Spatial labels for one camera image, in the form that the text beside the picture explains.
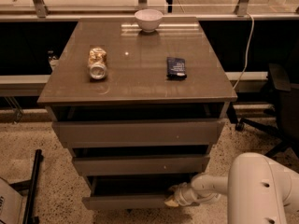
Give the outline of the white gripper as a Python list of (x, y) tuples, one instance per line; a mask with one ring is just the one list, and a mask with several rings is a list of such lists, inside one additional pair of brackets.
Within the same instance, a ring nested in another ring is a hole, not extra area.
[(173, 195), (164, 200), (164, 204), (169, 207), (213, 204), (221, 198), (216, 190), (203, 184), (193, 186), (191, 183), (182, 183), (171, 186), (168, 191), (173, 192)]

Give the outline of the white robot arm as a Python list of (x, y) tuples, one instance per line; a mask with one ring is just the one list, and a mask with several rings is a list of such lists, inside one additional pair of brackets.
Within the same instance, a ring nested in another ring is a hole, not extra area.
[(199, 174), (170, 188), (171, 207), (215, 203), (227, 197), (228, 224), (287, 224), (299, 212), (299, 174), (258, 153), (235, 158), (227, 176)]

